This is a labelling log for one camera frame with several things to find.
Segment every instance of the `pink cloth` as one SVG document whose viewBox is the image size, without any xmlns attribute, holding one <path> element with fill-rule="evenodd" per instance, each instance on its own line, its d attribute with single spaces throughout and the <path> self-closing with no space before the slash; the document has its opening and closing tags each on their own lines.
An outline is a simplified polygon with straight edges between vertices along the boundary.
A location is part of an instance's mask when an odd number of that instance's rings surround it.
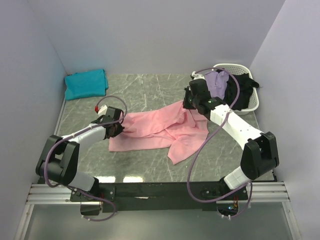
<svg viewBox="0 0 320 240">
<path fill-rule="evenodd" d="M 110 138 L 110 152 L 170 147 L 168 157 L 177 164 L 194 154 L 208 135 L 207 119 L 178 101 L 159 110 L 128 113 L 124 132 Z"/>
</svg>

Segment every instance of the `gray marble surface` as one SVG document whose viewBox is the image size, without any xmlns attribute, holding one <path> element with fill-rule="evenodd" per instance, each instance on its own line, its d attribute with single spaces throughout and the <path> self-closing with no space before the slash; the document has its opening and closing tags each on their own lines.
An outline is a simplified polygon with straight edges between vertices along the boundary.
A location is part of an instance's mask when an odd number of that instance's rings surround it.
<svg viewBox="0 0 320 240">
<path fill-rule="evenodd" d="M 157 110 L 184 98 L 187 74 L 114 74 L 108 75 L 108 95 L 121 97 L 128 112 Z M 86 127 L 97 118 L 94 107 L 100 97 L 67 101 L 58 127 L 58 135 L 67 135 Z M 116 99 L 103 104 L 122 108 Z M 253 112 L 242 116 L 257 128 Z M 212 133 L 218 126 L 208 123 Z M 109 140 L 95 143 L 79 156 L 78 169 L 99 177 L 101 182 L 182 182 L 186 181 L 193 156 L 173 165 L 168 148 L 109 152 Z M 224 130 L 218 132 L 200 153 L 191 174 L 192 181 L 218 181 L 240 165 L 242 149 Z M 268 172 L 258 180 L 274 180 Z"/>
</svg>

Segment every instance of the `plastic basket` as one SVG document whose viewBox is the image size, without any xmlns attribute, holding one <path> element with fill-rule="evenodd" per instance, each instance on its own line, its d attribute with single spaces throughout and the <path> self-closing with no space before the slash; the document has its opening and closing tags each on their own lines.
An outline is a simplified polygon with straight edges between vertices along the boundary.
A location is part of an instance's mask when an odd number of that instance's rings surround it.
<svg viewBox="0 0 320 240">
<path fill-rule="evenodd" d="M 213 66 L 214 68 L 223 68 L 228 70 L 231 74 L 241 75 L 241 74 L 249 74 L 249 77 L 253 79 L 250 70 L 240 64 L 231 64 L 231 63 L 220 63 Z M 259 107 L 259 99 L 257 94 L 257 89 L 253 88 L 253 93 L 250 97 L 248 108 L 242 110 L 234 110 L 234 112 L 238 115 L 246 115 L 249 112 L 256 110 Z"/>
</svg>

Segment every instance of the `folded teal cloth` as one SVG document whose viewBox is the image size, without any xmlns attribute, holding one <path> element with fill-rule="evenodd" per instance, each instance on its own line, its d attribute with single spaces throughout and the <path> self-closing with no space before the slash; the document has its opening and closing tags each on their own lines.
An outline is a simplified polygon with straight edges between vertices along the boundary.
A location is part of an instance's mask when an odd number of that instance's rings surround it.
<svg viewBox="0 0 320 240">
<path fill-rule="evenodd" d="M 106 95 L 108 80 L 105 70 L 98 69 L 75 73 L 64 78 L 65 100 L 99 97 Z"/>
</svg>

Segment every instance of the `purple cable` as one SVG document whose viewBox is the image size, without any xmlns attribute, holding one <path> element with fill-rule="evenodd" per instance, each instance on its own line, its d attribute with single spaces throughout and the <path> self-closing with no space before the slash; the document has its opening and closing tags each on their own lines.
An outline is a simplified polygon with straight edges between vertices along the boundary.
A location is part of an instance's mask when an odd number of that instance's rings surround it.
<svg viewBox="0 0 320 240">
<path fill-rule="evenodd" d="M 124 106 L 123 116 L 122 116 L 119 120 L 117 120 L 117 121 L 111 121 L 111 122 L 106 122 L 106 123 L 97 124 L 97 125 L 94 125 L 94 126 L 92 126 L 92 127 L 87 127 L 87 128 L 85 128 L 85 129 L 83 129 L 83 130 L 75 133 L 74 135 L 68 136 L 68 137 L 63 138 L 63 139 L 59 140 L 58 142 L 56 142 L 56 143 L 52 146 L 52 148 L 49 150 L 49 152 L 48 152 L 48 154 L 47 154 L 47 156 L 46 156 L 46 158 L 45 158 L 45 161 L 44 161 L 44 170 L 43 170 L 43 172 L 44 172 L 44 180 L 45 180 L 45 183 L 46 183 L 50 188 L 55 188 L 55 187 L 57 187 L 57 186 L 59 185 L 58 183 L 55 184 L 55 185 L 52 185 L 52 184 L 50 183 L 49 177 L 48 177 L 49 159 L 50 159 L 50 156 L 52 155 L 52 153 L 54 152 L 54 150 L 56 149 L 57 146 L 59 146 L 59 145 L 60 145 L 61 143 L 63 143 L 63 142 L 66 142 L 66 141 L 68 141 L 68 140 L 70 140 L 70 139 L 73 139 L 73 138 L 75 138 L 75 137 L 77 137 L 77 136 L 79 136 L 79 135 L 81 135 L 81 134 L 84 134 L 84 133 L 86 133 L 87 131 L 89 131 L 89 130 L 91 130 L 91 129 L 95 129 L 95 128 L 97 128 L 97 127 L 101 127 L 101 126 L 106 126 L 106 125 L 118 123 L 118 122 L 122 121 L 122 120 L 125 118 L 125 116 L 127 115 L 127 113 L 128 113 L 128 107 L 127 107 L 126 103 L 125 103 L 120 97 L 118 97 L 118 96 L 113 96 L 113 95 L 105 96 L 105 97 L 101 98 L 96 105 L 98 105 L 102 100 L 104 100 L 104 99 L 106 99 L 106 98 L 116 98 L 116 99 L 118 99 L 120 102 L 123 103 L 123 106 Z M 92 196 L 92 195 L 84 192 L 84 191 L 81 190 L 81 189 L 77 189 L 77 191 L 79 191 L 81 194 L 83 194 L 83 195 L 85 195 L 85 196 L 87 196 L 87 197 L 89 197 L 89 198 L 96 199 L 96 200 L 99 200 L 99 201 L 103 201 L 103 202 L 108 203 L 108 204 L 110 204 L 110 205 L 113 206 L 113 213 L 112 213 L 110 216 L 106 217 L 106 218 L 103 218 L 103 219 L 91 219 L 91 218 L 88 218 L 87 216 L 85 216 L 84 218 L 90 219 L 90 220 L 93 221 L 93 222 L 101 222 L 101 221 L 110 219 L 110 218 L 111 218 L 113 215 L 115 215 L 115 213 L 117 212 L 116 205 L 115 205 L 113 202 L 108 201 L 108 200 L 103 199 L 103 198 L 100 198 L 100 197 Z"/>
<path fill-rule="evenodd" d="M 236 85 L 236 88 L 237 88 L 237 92 L 236 92 L 235 99 L 233 100 L 233 102 L 232 102 L 231 105 L 229 106 L 230 109 L 231 109 L 231 108 L 235 105 L 235 103 L 237 102 L 237 100 L 238 100 L 238 98 L 239 98 L 239 94 L 240 94 L 240 86 L 239 86 L 239 83 L 238 83 L 237 79 L 235 78 L 235 76 L 233 76 L 228 70 L 223 69 L 223 68 L 220 68 L 220 67 L 210 67 L 210 68 L 201 69 L 201 70 L 199 70 L 199 71 L 196 71 L 195 74 L 198 74 L 198 73 L 203 72 L 203 71 L 206 71 L 206 70 L 212 70 L 212 69 L 221 70 L 221 71 L 226 72 L 227 74 L 229 74 L 229 75 L 232 77 L 232 79 L 233 79 L 234 82 L 235 82 L 235 85 Z M 230 112 L 227 112 L 227 114 L 225 115 L 225 119 L 223 120 L 222 124 L 221 124 L 221 125 L 204 141 L 204 143 L 200 146 L 199 150 L 196 152 L 196 154 L 195 154 L 195 156 L 194 156 L 194 158 L 193 158 L 193 161 L 191 162 L 191 166 L 190 166 L 190 168 L 189 168 L 188 176 L 187 176 L 187 179 L 186 179 L 186 187 L 187 187 L 187 190 L 188 190 L 188 193 L 189 193 L 190 197 L 191 197 L 193 200 L 195 200 L 195 201 L 197 201 L 197 202 L 199 202 L 199 203 L 214 203 L 214 202 L 216 202 L 216 201 L 222 200 L 222 199 L 230 196 L 231 194 L 234 194 L 235 192 L 239 191 L 241 188 L 243 188 L 243 187 L 245 187 L 245 186 L 247 185 L 247 184 L 241 185 L 241 186 L 237 187 L 236 189 L 228 192 L 228 193 L 225 194 L 225 195 L 222 195 L 222 196 L 220 196 L 220 197 L 217 197 L 217 198 L 215 198 L 215 199 L 210 199 L 210 200 L 201 200 L 201 199 L 199 199 L 199 198 L 196 198 L 196 197 L 193 195 L 193 193 L 191 192 L 191 189 L 190 189 L 190 177 L 191 177 L 191 172 L 192 172 L 192 169 L 193 169 L 193 167 L 194 167 L 194 165 L 195 165 L 195 163 L 196 163 L 196 160 L 197 160 L 197 158 L 198 158 L 201 150 L 202 150 L 202 149 L 204 148 L 204 146 L 210 141 L 210 139 L 212 139 L 212 138 L 217 134 L 217 132 L 219 132 L 219 131 L 223 128 L 223 126 L 224 126 L 224 125 L 226 124 L 226 122 L 228 121 L 229 114 L 230 114 Z M 251 184 L 250 196 L 249 196 L 249 198 L 248 198 L 248 201 L 247 201 L 245 207 L 243 208 L 243 210 L 242 210 L 241 212 L 237 213 L 236 215 L 234 215 L 234 216 L 232 216 L 232 217 L 235 217 L 235 216 L 238 216 L 238 215 L 242 214 L 243 211 L 244 211 L 244 209 L 246 209 L 246 208 L 248 207 L 248 205 L 249 205 L 249 203 L 250 203 L 250 200 L 251 200 L 251 196 L 252 196 L 252 183 L 250 182 L 250 184 Z"/>
</svg>

